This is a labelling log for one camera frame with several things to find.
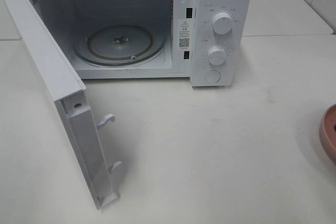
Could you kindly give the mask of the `pink plate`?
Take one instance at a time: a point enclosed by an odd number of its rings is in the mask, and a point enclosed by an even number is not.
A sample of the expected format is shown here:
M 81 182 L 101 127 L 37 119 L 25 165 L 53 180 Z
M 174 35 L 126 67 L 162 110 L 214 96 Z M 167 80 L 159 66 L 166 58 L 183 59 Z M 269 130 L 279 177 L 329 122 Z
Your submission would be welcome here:
M 335 104 L 330 106 L 321 119 L 319 134 L 321 144 L 329 159 L 335 164 Z

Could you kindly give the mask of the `white round door button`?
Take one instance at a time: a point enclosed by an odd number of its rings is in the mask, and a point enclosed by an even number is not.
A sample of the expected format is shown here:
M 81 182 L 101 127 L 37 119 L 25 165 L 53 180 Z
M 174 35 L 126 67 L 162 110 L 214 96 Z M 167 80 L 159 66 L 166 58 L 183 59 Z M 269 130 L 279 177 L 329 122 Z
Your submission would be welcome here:
M 217 70 L 211 70 L 205 73 L 205 81 L 209 83 L 217 83 L 220 80 L 221 73 Z

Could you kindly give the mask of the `white timer knob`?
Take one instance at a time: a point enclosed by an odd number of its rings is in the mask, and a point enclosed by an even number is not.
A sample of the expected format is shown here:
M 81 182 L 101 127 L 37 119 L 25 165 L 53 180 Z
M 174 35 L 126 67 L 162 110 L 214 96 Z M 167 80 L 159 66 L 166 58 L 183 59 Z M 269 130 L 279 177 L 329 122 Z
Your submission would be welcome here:
M 211 47 L 207 52 L 207 56 L 208 56 L 208 62 L 214 66 L 224 64 L 227 59 L 227 53 L 225 49 L 221 46 Z

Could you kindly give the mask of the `white microwave door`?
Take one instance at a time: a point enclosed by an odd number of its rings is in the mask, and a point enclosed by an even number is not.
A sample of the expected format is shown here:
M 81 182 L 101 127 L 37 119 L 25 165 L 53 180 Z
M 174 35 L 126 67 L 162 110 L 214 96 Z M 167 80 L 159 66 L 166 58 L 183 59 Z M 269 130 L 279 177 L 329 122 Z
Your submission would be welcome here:
M 31 0 L 4 0 L 21 36 L 37 76 L 55 105 L 97 209 L 118 198 L 112 185 L 112 171 L 121 161 L 108 166 L 99 129 L 115 121 L 113 114 L 100 121 L 93 117 L 86 86 L 75 72 Z

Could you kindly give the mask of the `white power knob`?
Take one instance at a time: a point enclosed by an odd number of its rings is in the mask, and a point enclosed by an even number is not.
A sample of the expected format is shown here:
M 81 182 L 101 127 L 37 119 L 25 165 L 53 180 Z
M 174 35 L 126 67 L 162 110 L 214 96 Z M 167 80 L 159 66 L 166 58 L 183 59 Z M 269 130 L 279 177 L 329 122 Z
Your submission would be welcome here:
M 224 35 L 233 28 L 233 16 L 228 11 L 223 10 L 212 17 L 211 23 L 216 34 Z

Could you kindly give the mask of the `white microwave oven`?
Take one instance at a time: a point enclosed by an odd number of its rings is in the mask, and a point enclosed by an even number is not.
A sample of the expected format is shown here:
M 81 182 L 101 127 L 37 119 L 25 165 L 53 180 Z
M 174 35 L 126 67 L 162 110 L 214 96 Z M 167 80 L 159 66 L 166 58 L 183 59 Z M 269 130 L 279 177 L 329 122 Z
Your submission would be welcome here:
M 233 80 L 235 52 L 240 44 L 250 0 L 31 0 L 52 37 L 82 79 L 189 78 L 192 86 L 228 86 Z M 233 28 L 219 35 L 211 19 L 221 11 L 233 16 Z M 191 25 L 191 44 L 178 47 L 178 20 Z M 73 43 L 81 34 L 113 25 L 140 25 L 165 31 L 166 43 L 154 57 L 127 66 L 104 67 L 79 58 Z M 224 64 L 211 65 L 207 52 L 221 46 Z M 220 72 L 217 83 L 205 73 Z

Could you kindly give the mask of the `white warning label sticker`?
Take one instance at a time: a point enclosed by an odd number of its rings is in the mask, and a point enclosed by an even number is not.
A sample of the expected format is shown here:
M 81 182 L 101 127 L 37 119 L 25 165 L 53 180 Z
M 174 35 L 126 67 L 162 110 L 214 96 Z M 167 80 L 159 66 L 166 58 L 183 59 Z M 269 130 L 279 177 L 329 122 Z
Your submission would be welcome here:
M 178 46 L 181 49 L 187 49 L 191 44 L 191 25 L 186 19 L 179 19 L 178 21 Z

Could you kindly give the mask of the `glass turntable plate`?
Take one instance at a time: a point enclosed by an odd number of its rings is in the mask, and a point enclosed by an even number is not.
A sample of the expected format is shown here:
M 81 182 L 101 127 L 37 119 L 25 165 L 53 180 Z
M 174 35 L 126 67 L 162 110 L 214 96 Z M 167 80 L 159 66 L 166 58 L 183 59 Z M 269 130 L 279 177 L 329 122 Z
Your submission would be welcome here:
M 154 57 L 165 43 L 165 31 L 140 25 L 113 25 L 81 34 L 73 50 L 87 63 L 127 66 Z

